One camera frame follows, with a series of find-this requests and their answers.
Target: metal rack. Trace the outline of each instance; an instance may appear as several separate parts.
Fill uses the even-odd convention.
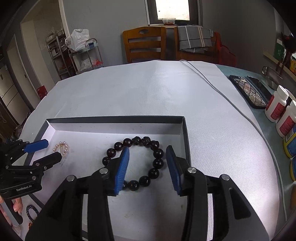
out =
[[[102,65],[100,67],[104,67],[104,64],[103,64],[103,60],[102,60],[102,56],[101,56],[101,52],[100,52],[100,49],[99,49],[99,46],[98,46],[98,41],[95,39],[95,38],[91,38],[91,39],[88,39],[86,42],[85,42],[85,48],[83,48],[82,50],[79,50],[77,52],[72,52],[69,54],[70,57],[73,57],[73,56],[76,56],[76,55],[79,55],[79,54],[82,54],[82,53],[87,53],[88,55],[88,58],[89,58],[89,61],[91,63],[91,67],[92,69],[96,69],[96,68],[100,68],[100,67],[96,67],[92,64],[91,62],[91,58],[89,56],[89,50],[91,49],[94,49],[95,47],[97,47],[98,49],[98,53],[99,53],[99,60],[102,62]]]
[[[72,60],[71,56],[69,56],[68,48],[66,46],[63,48],[61,46],[61,44],[60,44],[60,40],[63,39],[63,38],[65,39],[65,37],[66,37],[66,35],[62,34],[60,36],[56,36],[54,39],[52,39],[50,42],[47,43],[47,48],[48,48],[48,51],[49,51],[50,56],[52,58],[52,62],[54,63],[54,66],[55,66],[55,68],[57,70],[57,73],[58,73],[61,80],[63,79],[62,75],[66,74],[66,73],[68,73],[69,77],[74,75],[74,74],[71,74],[71,71],[70,71],[71,69],[74,69],[74,71],[73,71],[74,73],[76,72],[73,60]],[[57,44],[55,46],[53,46],[53,47],[50,47],[50,45],[55,41],[57,42]],[[52,56],[52,50],[55,49],[55,48],[58,48],[59,53],[57,55],[55,55],[55,56]],[[63,63],[65,65],[65,67],[66,67],[66,68],[64,68],[62,70],[58,69],[57,64],[55,62],[55,60],[60,56],[62,57]],[[71,59],[71,65],[70,66],[68,66],[67,63],[66,63],[66,60],[65,60],[66,56],[69,56],[69,58]]]

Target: blue label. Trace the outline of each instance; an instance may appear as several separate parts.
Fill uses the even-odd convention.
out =
[[[296,138],[287,145],[287,150],[291,156],[296,156]]]
[[[295,160],[295,158],[293,158],[293,160],[292,160],[292,169],[293,169],[293,175],[295,178],[296,177],[296,160]]]

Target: white tablecloth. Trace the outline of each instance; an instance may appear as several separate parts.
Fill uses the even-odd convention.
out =
[[[192,64],[259,126],[245,100],[214,64]],[[30,115],[20,138],[33,142],[47,118],[114,115],[184,116],[192,166],[214,177],[228,174],[273,237],[279,189],[270,152],[254,127],[186,63],[112,66],[62,80]]]

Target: window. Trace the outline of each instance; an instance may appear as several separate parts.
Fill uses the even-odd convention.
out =
[[[145,0],[148,23],[162,24],[162,18],[175,18],[176,25],[200,24],[199,0]]]

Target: folded gray cloth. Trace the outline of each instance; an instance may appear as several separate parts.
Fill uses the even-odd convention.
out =
[[[178,26],[180,51],[204,53],[212,46],[214,32],[195,25]]]

